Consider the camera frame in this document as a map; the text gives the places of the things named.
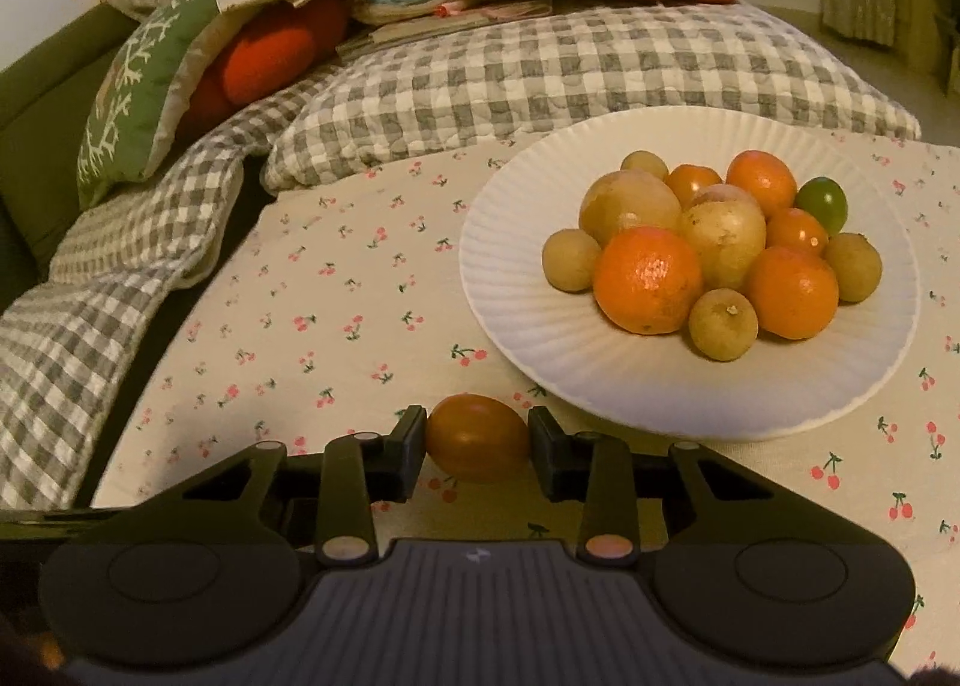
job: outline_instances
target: small round fruit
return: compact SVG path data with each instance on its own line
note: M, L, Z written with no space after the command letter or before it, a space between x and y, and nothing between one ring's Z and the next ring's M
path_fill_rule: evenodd
M727 170L727 183L752 194L767 218L792 207L797 195L797 181L789 167L763 151L744 151L734 158Z
M579 226L606 247L621 231L637 226L676 229L680 202L664 181L642 170L613 171L598 179L580 205Z
M697 191L722 182L720 175L710 167L697 167L693 164L680 164L664 179L667 188L673 191L683 208L689 206Z
M765 332L810 339L833 320L840 304L836 275L819 256L796 247L768 247L754 261L744 295Z
M880 285L883 261L862 234L838 234L827 245L824 261L837 276L841 301L862 302Z
M598 258L600 245L583 229L563 229L550 235L541 256L547 282L567 293L579 293L592 285Z
M530 461L530 432L512 408L479 394L448 396L426 422L426 452L465 483L498 483Z
M766 246L767 225L752 199L707 201L680 216L680 235L697 251L706 288L740 290Z
M693 194L693 198L690 199L690 204L686 208L690 209L690 207L706 204L709 201L749 201L750 204L760 210L760 202L754 199L752 194L748 194L747 191L738 188L736 185L727 185L727 183L709 185L707 188L699 189L696 194Z
M701 296L688 319L690 339L697 350L716 362L732 362L757 341L757 313L742 293L729 288Z
M604 248L593 271L593 296L621 329L673 333L704 293L700 260L690 243L667 229L628 229Z
M817 218L796 207L777 211L767 223L768 247L800 247L822 256L827 240L827 231Z
M654 175L657 180L663 180L670 170L667 168L664 159L651 153L650 151L635 151L623 159L620 164L621 170L630 172L630 170L640 170Z
M794 207L817 218L827 234L839 234L847 222L847 195L829 177L814 177L797 191Z

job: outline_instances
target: floor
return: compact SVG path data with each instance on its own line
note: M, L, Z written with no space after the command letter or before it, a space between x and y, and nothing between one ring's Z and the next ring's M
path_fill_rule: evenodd
M877 90L909 109L923 127L923 141L960 146L960 97L948 98L933 77L910 71L891 52L824 31L816 15L789 9L768 11L816 39Z

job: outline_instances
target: cherry print tablecloth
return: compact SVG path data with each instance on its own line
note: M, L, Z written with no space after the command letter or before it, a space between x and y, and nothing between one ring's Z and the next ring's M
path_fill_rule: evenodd
M960 151L811 135L893 197L923 277L918 335L890 384L849 416L783 440L713 447L899 547L918 595L894 663L960 667ZM665 451L665 438L599 422L525 378L467 307L457 256L470 201L534 141L397 162L280 196L157 367L96 504L135 504L266 437L306 453L350 430L387 432L405 406L432 408L463 391L519 411L546 404L569 430ZM408 504L374 507L381 547L405 535L573 539L578 512L546 503L532 470L470 486L429 459Z

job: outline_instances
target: gray gingham blanket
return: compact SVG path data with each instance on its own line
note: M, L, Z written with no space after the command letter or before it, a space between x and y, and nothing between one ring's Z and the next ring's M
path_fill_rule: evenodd
M667 104L920 137L899 104L749 4L600 5L350 61L280 137L265 179L275 191L326 184L397 159Z
M71 503L147 326L209 274L248 154L266 154L328 68L235 115L150 183L83 214L50 279L0 317L0 507Z

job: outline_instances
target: white plate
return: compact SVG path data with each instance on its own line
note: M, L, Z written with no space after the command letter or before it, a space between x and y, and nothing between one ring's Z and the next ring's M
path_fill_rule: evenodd
M832 177L850 204L845 230L865 234L880 252L880 287L862 304L842 307L813 339L757 341L730 363L699 357L679 335L619 331L592 295L547 284L541 247L555 231L575 228L590 184L640 149L671 169L690 162L721 175L737 153L760 149L784 160L800 185ZM801 128L705 107L613 113L520 152L470 207L460 274L491 341L541 386L616 423L701 440L766 440L848 413L896 371L920 313L909 237L848 158Z

